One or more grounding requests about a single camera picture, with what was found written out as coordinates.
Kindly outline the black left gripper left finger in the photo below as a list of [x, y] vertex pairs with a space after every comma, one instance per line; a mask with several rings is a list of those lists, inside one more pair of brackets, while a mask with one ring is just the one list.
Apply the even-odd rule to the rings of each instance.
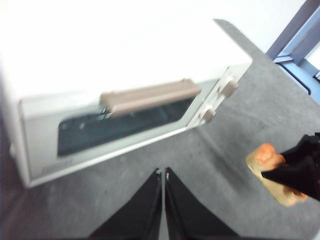
[[132, 198], [89, 236], [91, 240], [157, 240], [162, 216], [162, 171], [156, 168]]

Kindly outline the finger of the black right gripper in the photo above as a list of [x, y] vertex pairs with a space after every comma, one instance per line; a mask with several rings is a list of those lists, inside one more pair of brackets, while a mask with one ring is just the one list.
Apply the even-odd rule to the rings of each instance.
[[273, 182], [320, 200], [320, 158], [306, 156], [302, 161], [263, 171], [262, 176]]
[[311, 157], [316, 165], [320, 164], [320, 133], [314, 135], [303, 135], [300, 141], [292, 148], [280, 153], [288, 165], [302, 162]]

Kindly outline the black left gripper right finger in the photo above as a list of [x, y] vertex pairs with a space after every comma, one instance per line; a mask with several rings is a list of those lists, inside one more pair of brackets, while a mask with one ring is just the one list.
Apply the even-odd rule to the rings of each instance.
[[239, 235], [205, 207], [175, 172], [165, 169], [165, 214], [171, 240], [213, 240]]

